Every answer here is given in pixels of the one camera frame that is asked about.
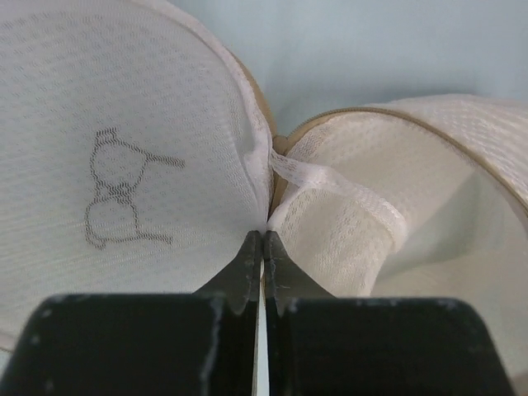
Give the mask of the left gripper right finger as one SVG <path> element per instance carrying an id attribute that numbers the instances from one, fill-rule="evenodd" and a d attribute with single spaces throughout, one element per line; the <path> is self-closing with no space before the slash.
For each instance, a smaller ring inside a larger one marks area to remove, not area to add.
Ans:
<path id="1" fill-rule="evenodd" d="M 337 298 L 263 239 L 273 395 L 511 395 L 474 308 L 451 298 Z"/>

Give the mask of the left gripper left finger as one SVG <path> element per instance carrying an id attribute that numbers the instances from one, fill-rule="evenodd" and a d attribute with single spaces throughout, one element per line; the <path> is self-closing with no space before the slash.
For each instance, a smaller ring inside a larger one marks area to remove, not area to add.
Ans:
<path id="1" fill-rule="evenodd" d="M 32 313 L 4 395 L 250 395 L 262 236 L 192 294 L 54 295 Z"/>

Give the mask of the round beige mesh laundry bag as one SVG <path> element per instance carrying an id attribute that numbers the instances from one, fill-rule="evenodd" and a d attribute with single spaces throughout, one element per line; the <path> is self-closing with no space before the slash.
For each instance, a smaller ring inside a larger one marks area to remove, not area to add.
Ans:
<path id="1" fill-rule="evenodd" d="M 165 1 L 1 4 L 1 354 L 54 295 L 192 294 L 262 236 L 337 298 L 451 298 L 527 392 L 527 106 L 324 112 L 279 136 Z"/>

